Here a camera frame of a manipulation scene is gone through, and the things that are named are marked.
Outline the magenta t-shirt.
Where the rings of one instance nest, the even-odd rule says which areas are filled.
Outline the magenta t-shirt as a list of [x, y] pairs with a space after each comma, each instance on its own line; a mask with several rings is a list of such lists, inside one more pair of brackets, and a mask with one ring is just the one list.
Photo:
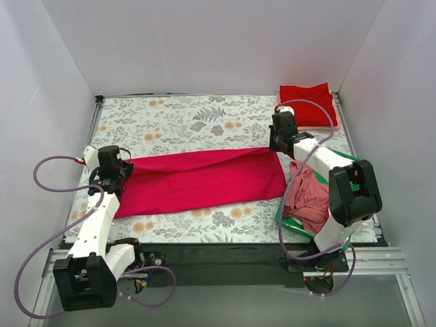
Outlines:
[[286, 188], [279, 158], [268, 148], [197, 151], [133, 163], [115, 219], [269, 200]]

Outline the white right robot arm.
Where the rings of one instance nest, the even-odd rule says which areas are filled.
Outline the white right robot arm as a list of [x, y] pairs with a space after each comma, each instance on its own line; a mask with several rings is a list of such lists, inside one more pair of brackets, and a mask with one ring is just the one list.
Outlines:
[[[333, 262], [332, 253], [340, 251], [349, 236], [382, 209], [382, 199], [372, 164], [353, 161], [324, 146], [329, 138], [317, 140], [300, 133], [291, 111], [275, 110], [270, 126], [270, 149], [302, 162], [285, 189], [279, 205], [279, 242], [284, 253], [296, 261], [309, 261], [315, 270], [325, 270]], [[328, 218], [309, 242], [307, 255], [292, 255], [284, 245], [282, 223], [285, 200], [302, 169], [308, 166], [328, 181]]]

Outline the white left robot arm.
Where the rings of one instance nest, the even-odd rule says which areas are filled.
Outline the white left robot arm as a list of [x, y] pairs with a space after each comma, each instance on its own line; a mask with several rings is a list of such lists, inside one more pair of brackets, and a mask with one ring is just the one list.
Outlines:
[[84, 164], [91, 169], [88, 217], [66, 258], [57, 260], [53, 267], [65, 311], [112, 307], [122, 274], [144, 267], [138, 239], [123, 238], [108, 244], [112, 222], [134, 168], [122, 159], [123, 151], [117, 145], [100, 149], [88, 146], [84, 151]]

